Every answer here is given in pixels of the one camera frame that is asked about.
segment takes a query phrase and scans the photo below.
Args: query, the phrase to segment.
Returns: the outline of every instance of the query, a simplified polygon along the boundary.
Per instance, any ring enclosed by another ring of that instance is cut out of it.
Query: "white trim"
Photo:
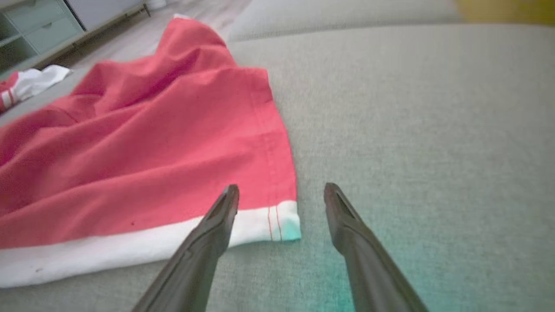
[[[229,247],[279,240],[276,213],[283,240],[301,238],[297,202],[240,210],[235,217]],[[202,217],[162,227],[111,236],[94,236],[64,243],[0,250],[0,288],[41,284],[79,274],[169,259]]]
[[[2,102],[4,103],[4,109],[12,106],[12,98],[9,97],[9,91],[2,92]]]

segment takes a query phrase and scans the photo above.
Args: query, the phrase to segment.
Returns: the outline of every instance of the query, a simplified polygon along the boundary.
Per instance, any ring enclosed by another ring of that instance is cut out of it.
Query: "wooden floor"
[[[211,26],[227,40],[235,18],[251,0],[173,0],[165,8],[141,13],[123,21],[56,59],[53,64],[77,69],[90,67],[104,59],[124,62],[154,53],[160,36],[172,16],[183,14]]]

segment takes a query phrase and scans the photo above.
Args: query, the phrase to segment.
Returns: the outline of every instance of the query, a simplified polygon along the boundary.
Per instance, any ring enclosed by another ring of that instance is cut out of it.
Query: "gray sofa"
[[[457,24],[456,14],[400,25],[395,10],[351,27],[336,22],[363,21],[356,7],[283,2],[283,19],[310,26],[284,28],[275,1],[254,0],[228,46],[239,65],[268,70],[295,162],[302,239],[229,249],[208,311],[353,310],[324,213],[328,181],[431,311],[553,310],[555,29]],[[82,74],[0,121],[66,94]],[[3,289],[0,310],[130,310],[163,265]]]

